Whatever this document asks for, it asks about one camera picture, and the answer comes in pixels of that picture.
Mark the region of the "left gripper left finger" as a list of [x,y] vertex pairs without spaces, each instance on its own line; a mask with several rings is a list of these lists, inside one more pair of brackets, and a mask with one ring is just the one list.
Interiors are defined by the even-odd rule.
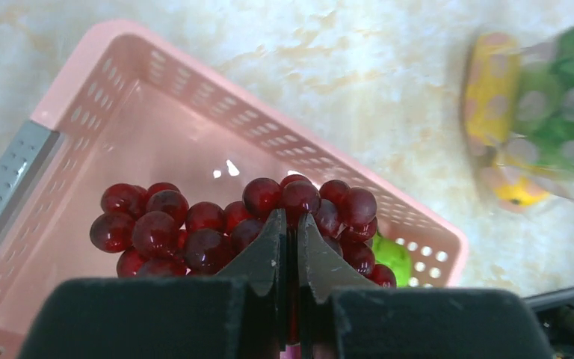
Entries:
[[278,358],[286,347],[283,210],[217,274],[78,278],[47,298],[21,358]]

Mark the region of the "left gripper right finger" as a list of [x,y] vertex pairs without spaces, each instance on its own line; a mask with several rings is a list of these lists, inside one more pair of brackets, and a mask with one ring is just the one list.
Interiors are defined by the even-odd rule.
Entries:
[[297,228],[302,358],[550,358],[526,303],[502,289],[390,289],[350,267],[313,217]]

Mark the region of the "green lime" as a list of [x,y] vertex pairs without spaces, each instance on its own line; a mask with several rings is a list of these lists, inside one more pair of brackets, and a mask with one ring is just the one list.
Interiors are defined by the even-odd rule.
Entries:
[[376,263],[383,264],[392,270],[399,287],[409,286],[413,261],[410,252],[403,245],[399,245],[376,232],[372,238],[371,249],[374,252]]

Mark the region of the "dark red grapes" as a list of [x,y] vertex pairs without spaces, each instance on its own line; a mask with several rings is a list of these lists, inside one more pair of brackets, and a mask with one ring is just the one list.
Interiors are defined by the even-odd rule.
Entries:
[[380,232],[374,195],[340,179],[316,186],[301,174],[280,181],[260,177],[227,206],[189,203],[169,182],[149,188],[120,182],[102,193],[100,206],[89,239],[96,249],[118,255],[118,277],[215,274],[257,239],[273,211],[282,209],[289,235],[300,217],[310,214],[322,239],[355,271],[378,286],[399,287],[371,249]]

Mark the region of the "clear zip top bag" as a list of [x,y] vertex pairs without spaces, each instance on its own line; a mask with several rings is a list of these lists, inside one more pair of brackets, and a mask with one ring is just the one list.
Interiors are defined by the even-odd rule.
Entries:
[[574,26],[530,46],[479,31],[462,94],[476,173],[502,209],[574,202]]

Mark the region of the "green lettuce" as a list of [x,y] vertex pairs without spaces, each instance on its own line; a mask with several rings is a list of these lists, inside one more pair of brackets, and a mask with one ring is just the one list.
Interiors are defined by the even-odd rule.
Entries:
[[527,167],[574,174],[574,26],[522,54],[509,153]]

